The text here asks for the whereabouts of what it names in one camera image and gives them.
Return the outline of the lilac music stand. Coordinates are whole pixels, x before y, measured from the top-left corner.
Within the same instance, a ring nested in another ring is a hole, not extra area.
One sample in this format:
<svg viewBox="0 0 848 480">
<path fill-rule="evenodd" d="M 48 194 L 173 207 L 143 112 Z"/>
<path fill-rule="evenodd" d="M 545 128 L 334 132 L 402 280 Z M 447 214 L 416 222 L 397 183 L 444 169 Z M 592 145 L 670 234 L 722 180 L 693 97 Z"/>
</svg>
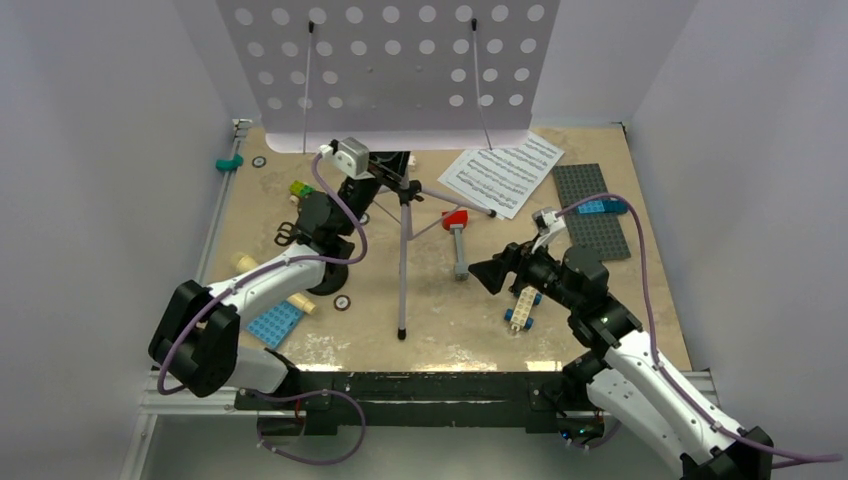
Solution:
<svg viewBox="0 0 848 480">
<path fill-rule="evenodd" d="M 370 153 L 524 144 L 558 3 L 221 1 L 218 9 L 267 145 L 333 166 L 319 147 L 347 137 Z M 415 235 L 411 205 L 428 193 L 406 176 L 410 195 L 396 194 L 402 247 Z"/>
</svg>

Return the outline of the beige toy microphone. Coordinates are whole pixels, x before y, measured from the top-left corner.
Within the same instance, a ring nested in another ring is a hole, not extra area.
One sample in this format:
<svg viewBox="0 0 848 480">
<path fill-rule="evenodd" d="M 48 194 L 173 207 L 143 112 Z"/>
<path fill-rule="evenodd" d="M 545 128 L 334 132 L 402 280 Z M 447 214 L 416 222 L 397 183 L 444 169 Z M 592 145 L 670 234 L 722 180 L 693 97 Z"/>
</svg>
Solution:
<svg viewBox="0 0 848 480">
<path fill-rule="evenodd" d="M 238 275 L 233 279 L 237 286 L 231 300 L 243 319 L 252 320 L 281 301 L 306 314 L 314 312 L 316 305 L 304 292 L 320 283 L 324 264 L 317 260 L 287 264 L 288 260 L 302 255 L 304 249 L 292 247 L 262 264 L 243 252 L 232 256 L 231 264 Z"/>
</svg>

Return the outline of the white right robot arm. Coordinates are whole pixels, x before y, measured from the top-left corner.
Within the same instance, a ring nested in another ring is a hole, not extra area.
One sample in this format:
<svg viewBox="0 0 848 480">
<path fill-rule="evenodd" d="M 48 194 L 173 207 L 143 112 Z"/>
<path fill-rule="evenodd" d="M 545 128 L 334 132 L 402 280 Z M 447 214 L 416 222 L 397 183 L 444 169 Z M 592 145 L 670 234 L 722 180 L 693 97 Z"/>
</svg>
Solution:
<svg viewBox="0 0 848 480">
<path fill-rule="evenodd" d="M 708 400 L 651 346 L 639 320 L 609 291 L 609 272 L 591 248 L 561 260 L 531 243 L 510 243 L 469 272 L 492 294 L 508 274 L 569 310 L 573 335 L 587 353 L 566 368 L 564 399 L 610 413 L 648 444 L 681 479 L 768 479 L 773 444 L 761 428 L 743 427 Z"/>
</svg>

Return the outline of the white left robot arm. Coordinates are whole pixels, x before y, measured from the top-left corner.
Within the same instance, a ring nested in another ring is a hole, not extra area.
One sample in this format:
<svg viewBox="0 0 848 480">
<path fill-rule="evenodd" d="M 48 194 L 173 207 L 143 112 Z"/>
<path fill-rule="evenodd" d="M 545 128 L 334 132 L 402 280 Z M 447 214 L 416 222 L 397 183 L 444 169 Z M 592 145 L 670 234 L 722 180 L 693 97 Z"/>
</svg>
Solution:
<svg viewBox="0 0 848 480">
<path fill-rule="evenodd" d="M 259 392 L 275 409 L 292 405 L 298 395 L 298 382 L 288 375 L 292 364 L 273 350 L 240 346 L 241 327 L 295 293 L 329 295 L 344 285 L 349 265 L 368 251 L 361 217 L 382 188 L 399 187 L 409 158 L 407 152 L 368 154 L 366 178 L 347 177 L 336 191 L 324 186 L 300 200 L 283 253 L 229 280 L 180 284 L 148 346 L 160 368 L 158 391 L 177 393 L 165 385 L 172 375 L 197 397 L 231 386 Z M 361 236 L 358 256 L 348 240 L 352 233 Z"/>
</svg>

